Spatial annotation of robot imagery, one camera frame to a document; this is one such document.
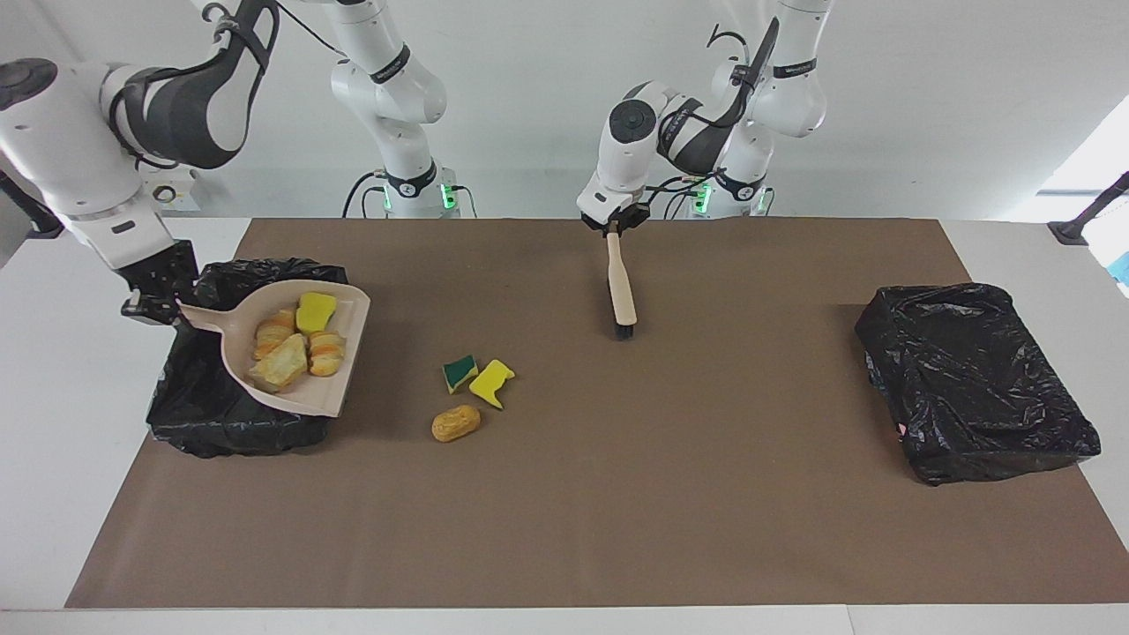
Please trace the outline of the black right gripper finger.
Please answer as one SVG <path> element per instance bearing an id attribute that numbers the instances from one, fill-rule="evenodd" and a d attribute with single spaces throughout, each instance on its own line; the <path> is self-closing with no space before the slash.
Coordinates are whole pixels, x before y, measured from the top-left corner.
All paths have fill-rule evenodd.
<path id="1" fill-rule="evenodd" d="M 130 318 L 146 325 L 176 325 L 181 316 L 177 301 L 152 295 L 131 295 L 122 305 L 122 318 Z"/>

